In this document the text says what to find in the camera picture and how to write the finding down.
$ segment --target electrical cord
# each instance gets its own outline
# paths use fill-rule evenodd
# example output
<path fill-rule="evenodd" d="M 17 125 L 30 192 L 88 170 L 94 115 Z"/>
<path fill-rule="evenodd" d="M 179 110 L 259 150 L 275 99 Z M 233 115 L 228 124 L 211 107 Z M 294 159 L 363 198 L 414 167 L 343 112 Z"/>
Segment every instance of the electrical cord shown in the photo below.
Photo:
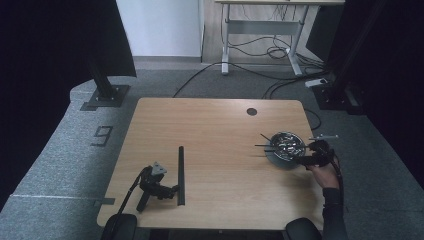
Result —
<path fill-rule="evenodd" d="M 322 122 L 321 122 L 321 118 L 318 116 L 318 114 L 316 114 L 314 111 L 309 110 L 309 109 L 307 109 L 307 108 L 303 108 L 303 110 L 305 110 L 305 112 L 309 112 L 309 113 L 311 113 L 312 115 L 314 115 L 314 116 L 318 119 L 318 124 L 317 124 L 317 126 L 315 126 L 315 127 L 311 127 L 311 130 L 312 130 L 312 131 L 313 131 L 313 130 L 317 130 L 319 127 L 321 127 Z"/>
<path fill-rule="evenodd" d="M 242 5 L 242 7 L 243 7 L 243 12 L 244 12 L 244 15 L 246 16 L 246 18 L 247 18 L 247 19 L 250 19 L 250 18 L 246 15 L 246 10 L 245 10 L 245 8 L 244 8 L 244 6 L 243 6 L 243 5 Z M 284 8 L 284 5 L 281 7 L 281 10 L 278 10 L 278 9 L 280 9 L 279 7 L 280 7 L 280 5 L 276 6 L 276 8 L 274 9 L 274 12 L 273 12 L 273 16 L 275 15 L 275 17 L 274 17 L 274 18 L 275 18 L 275 20 L 277 20 L 277 16 L 278 16 L 278 15 L 280 15 L 280 16 L 281 16 L 281 20 L 284 20 L 285 15 L 286 15 L 286 13 L 287 13 L 287 9 L 288 9 L 288 7 L 286 6 L 286 10 L 285 10 L 285 12 L 284 12 L 284 15 L 282 15 L 282 9 Z M 295 14 L 295 13 L 296 13 L 296 7 L 294 8 L 293 19 L 294 19 L 294 14 Z M 223 24 L 223 18 L 224 18 L 224 6 L 222 5 L 222 6 L 221 6 L 221 42 L 224 44 L 224 38 L 223 38 L 223 33 L 222 33 L 222 28 L 223 28 L 223 27 L 222 27 L 222 24 Z M 250 44 L 250 43 L 253 43 L 253 42 L 256 42 L 256 41 L 262 40 L 262 39 L 268 39 L 268 38 L 273 39 L 274 47 L 269 47 L 269 48 L 267 49 L 266 53 L 263 53 L 263 54 L 252 54 L 252 53 L 247 53 L 247 52 L 245 52 L 245 51 L 241 50 L 240 48 L 237 48 L 238 46 L 244 46 L 244 45 L 247 45 L 247 44 Z M 252 57 L 261 57 L 261 56 L 266 56 L 266 55 L 268 55 L 271 59 L 276 59 L 276 60 L 284 59 L 285 57 L 287 57 L 287 51 L 286 51 L 286 49 L 285 49 L 285 48 L 277 46 L 277 44 L 275 43 L 275 40 L 278 40 L 278 41 L 280 41 L 280 42 L 283 42 L 285 45 L 287 45 L 288 47 L 290 47 L 290 45 L 288 45 L 288 44 L 287 44 L 286 42 L 284 42 L 283 40 L 278 39 L 275 35 L 274 35 L 274 37 L 260 37 L 260 38 L 257 38 L 257 39 L 255 39 L 255 40 L 248 41 L 248 42 L 241 43 L 241 44 L 232 44 L 232 43 L 230 42 L 230 40 L 229 40 L 229 39 L 227 39 L 227 41 L 228 41 L 228 45 L 229 45 L 229 48 L 236 49 L 236 50 L 238 50 L 238 51 L 240 51 L 240 52 L 242 52 L 243 54 L 246 54 L 246 55 L 248 55 L 248 56 L 252 56 Z M 283 55 L 282 55 L 282 56 L 280 56 L 280 57 L 273 55 L 273 53 L 276 53 L 276 52 L 283 52 Z"/>
<path fill-rule="evenodd" d="M 122 202 L 118 213 L 116 214 L 115 221 L 113 222 L 112 228 L 110 229 L 109 234 L 107 234 L 107 236 L 106 236 L 106 240 L 113 239 L 113 237 L 115 235 L 116 224 L 119 222 L 119 218 L 121 217 L 122 212 L 124 211 L 124 208 L 127 205 L 128 199 L 130 198 L 134 188 L 137 187 L 138 183 L 140 182 L 140 178 L 141 178 L 142 173 L 143 173 L 143 171 L 141 171 L 140 174 L 138 174 L 138 176 L 134 180 L 134 183 L 131 185 L 130 189 L 128 190 L 127 195 L 125 196 L 125 199 Z"/>

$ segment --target black metal bracket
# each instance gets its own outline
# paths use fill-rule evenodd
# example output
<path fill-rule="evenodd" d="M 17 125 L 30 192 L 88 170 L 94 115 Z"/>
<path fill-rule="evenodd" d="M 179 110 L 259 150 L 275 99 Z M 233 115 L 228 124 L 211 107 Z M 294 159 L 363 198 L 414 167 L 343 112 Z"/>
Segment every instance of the black metal bracket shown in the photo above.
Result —
<path fill-rule="evenodd" d="M 87 55 L 86 64 L 97 89 L 90 101 L 82 105 L 80 111 L 96 111 L 98 107 L 121 107 L 130 86 L 111 85 L 96 59 L 90 54 Z"/>
<path fill-rule="evenodd" d="M 351 115 L 363 115 L 363 102 L 360 91 L 354 86 L 348 86 L 341 96 L 334 97 L 333 87 L 318 85 L 312 87 L 315 99 L 321 110 L 347 111 Z"/>
<path fill-rule="evenodd" d="M 101 88 L 98 87 L 91 96 L 90 101 L 85 102 L 80 111 L 96 111 L 98 107 L 121 107 L 130 86 L 111 85 L 111 88 L 111 96 L 105 97 L 105 94 L 100 92 Z"/>

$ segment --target wooden table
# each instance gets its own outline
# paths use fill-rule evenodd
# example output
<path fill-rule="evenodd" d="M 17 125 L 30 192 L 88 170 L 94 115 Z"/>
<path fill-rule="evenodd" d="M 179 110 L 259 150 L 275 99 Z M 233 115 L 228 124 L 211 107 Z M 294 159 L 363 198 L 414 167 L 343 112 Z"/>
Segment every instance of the wooden table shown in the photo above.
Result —
<path fill-rule="evenodd" d="M 254 108 L 251 116 L 247 109 Z M 302 104 L 291 100 L 140 99 L 125 138 L 97 222 L 104 226 L 140 171 L 155 161 L 168 173 L 164 186 L 178 182 L 178 147 L 185 150 L 185 205 L 151 197 L 139 214 L 136 188 L 124 210 L 146 228 L 281 230 L 299 217 L 322 229 L 321 188 L 304 167 L 283 170 L 262 147 L 289 131 L 305 143 L 312 136 Z"/>
<path fill-rule="evenodd" d="M 229 61 L 229 34 L 257 34 L 257 35 L 291 35 L 293 40 L 290 48 L 286 49 L 287 56 L 296 75 L 302 75 L 296 56 L 303 25 L 310 5 L 343 5 L 345 0 L 215 0 L 216 3 L 225 4 L 225 28 L 223 33 L 222 74 L 228 74 Z M 230 6 L 234 4 L 248 5 L 302 5 L 303 10 L 299 21 L 250 21 L 231 20 Z"/>

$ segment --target black curtain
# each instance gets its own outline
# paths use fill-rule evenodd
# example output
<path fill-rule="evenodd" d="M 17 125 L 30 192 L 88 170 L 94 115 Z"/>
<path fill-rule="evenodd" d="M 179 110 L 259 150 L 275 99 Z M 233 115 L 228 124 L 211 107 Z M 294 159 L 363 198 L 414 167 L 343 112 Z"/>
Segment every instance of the black curtain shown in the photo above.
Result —
<path fill-rule="evenodd" d="M 381 4 L 382 9 L 363 42 L 352 52 L 370 16 L 376 14 L 376 4 Z M 422 1 L 347 0 L 328 64 L 336 81 L 359 86 L 358 97 L 365 114 L 422 187 L 423 12 Z M 346 56 L 352 56 L 349 63 Z M 376 169 L 379 167 L 384 167 L 384 159 Z"/>
<path fill-rule="evenodd" d="M 62 119 L 70 90 L 106 76 L 136 76 L 114 0 L 0 3 L 0 207 Z"/>

